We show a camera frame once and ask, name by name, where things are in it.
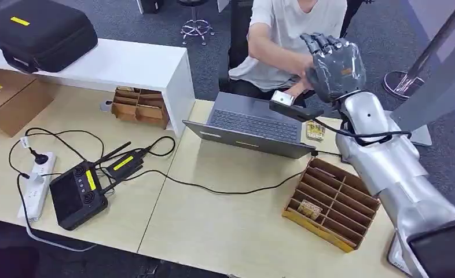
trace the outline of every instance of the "white shelf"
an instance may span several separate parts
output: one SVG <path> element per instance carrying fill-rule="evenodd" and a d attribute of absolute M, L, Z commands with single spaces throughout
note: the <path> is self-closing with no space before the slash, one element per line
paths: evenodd
<path fill-rule="evenodd" d="M 0 50 L 0 69 L 17 71 Z M 195 103 L 186 48 L 98 39 L 98 45 L 60 72 L 39 71 L 46 82 L 113 91 L 116 86 L 162 93 L 171 127 L 180 138 Z"/>

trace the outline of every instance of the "laptop keyboard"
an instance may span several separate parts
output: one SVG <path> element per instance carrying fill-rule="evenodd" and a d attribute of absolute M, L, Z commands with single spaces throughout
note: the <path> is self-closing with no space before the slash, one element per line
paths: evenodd
<path fill-rule="evenodd" d="M 298 126 L 278 120 L 216 109 L 209 125 L 281 141 L 300 142 L 300 138 L 298 138 Z"/>

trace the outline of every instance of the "white t-shirt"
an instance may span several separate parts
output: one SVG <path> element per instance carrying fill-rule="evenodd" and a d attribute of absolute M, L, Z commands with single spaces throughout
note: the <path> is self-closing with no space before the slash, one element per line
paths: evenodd
<path fill-rule="evenodd" d="M 303 12 L 298 0 L 254 0 L 250 26 L 265 23 L 270 27 L 274 43 L 293 52 L 309 53 L 299 36 L 319 32 L 340 37 L 346 10 L 346 0 L 318 0 L 309 13 Z M 231 69 L 229 77 L 249 81 L 262 90 L 291 87 L 299 81 L 297 75 L 250 56 L 237 68 Z"/>

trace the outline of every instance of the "black controller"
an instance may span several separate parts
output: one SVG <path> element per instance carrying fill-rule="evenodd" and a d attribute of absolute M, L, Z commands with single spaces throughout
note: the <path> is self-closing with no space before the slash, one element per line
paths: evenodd
<path fill-rule="evenodd" d="M 57 222 L 72 231 L 108 207 L 100 194 L 101 185 L 94 168 L 96 164 L 81 162 L 50 183 Z"/>

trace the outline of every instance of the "power strip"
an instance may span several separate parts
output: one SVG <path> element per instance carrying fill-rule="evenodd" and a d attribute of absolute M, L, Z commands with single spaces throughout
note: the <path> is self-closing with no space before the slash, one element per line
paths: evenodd
<path fill-rule="evenodd" d="M 51 174 L 54 171 L 56 164 L 56 156 L 52 152 L 44 153 L 49 157 L 49 160 L 45 164 L 38 165 L 34 164 L 32 173 L 29 180 L 24 180 L 26 185 L 26 193 L 23 195 L 25 205 L 27 207 L 27 214 L 29 221 L 37 221 L 42 215 L 43 204 L 49 191 L 49 184 L 52 180 Z M 20 207 L 18 212 L 18 218 L 24 219 L 25 214 L 23 211 L 23 205 Z"/>

